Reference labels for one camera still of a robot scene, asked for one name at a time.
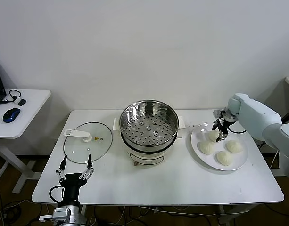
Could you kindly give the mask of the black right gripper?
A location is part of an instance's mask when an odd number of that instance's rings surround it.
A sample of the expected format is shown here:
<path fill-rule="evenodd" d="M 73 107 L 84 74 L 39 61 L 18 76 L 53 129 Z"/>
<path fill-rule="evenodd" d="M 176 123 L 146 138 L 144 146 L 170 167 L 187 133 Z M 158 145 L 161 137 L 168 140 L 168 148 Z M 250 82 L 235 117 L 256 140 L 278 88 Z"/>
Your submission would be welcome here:
<path fill-rule="evenodd" d="M 216 139 L 217 142 L 225 140 L 228 136 L 228 128 L 232 125 L 231 122 L 226 121 L 224 118 L 217 119 L 213 122 L 212 130 L 219 129 L 219 135 Z"/>

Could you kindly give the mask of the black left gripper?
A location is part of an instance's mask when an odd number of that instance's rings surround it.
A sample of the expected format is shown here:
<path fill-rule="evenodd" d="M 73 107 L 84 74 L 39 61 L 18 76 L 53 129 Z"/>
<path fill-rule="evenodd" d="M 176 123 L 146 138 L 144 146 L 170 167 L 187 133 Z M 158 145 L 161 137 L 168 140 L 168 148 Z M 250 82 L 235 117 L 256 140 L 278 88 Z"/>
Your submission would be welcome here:
<path fill-rule="evenodd" d="M 65 175 L 66 160 L 67 155 L 64 156 L 59 169 L 56 170 L 60 185 L 64 188 L 63 198 L 60 204 L 80 204 L 78 201 L 79 190 L 84 186 L 84 181 L 88 180 L 94 173 L 91 154 L 89 154 L 88 157 L 87 168 L 82 174 L 74 173 Z"/>

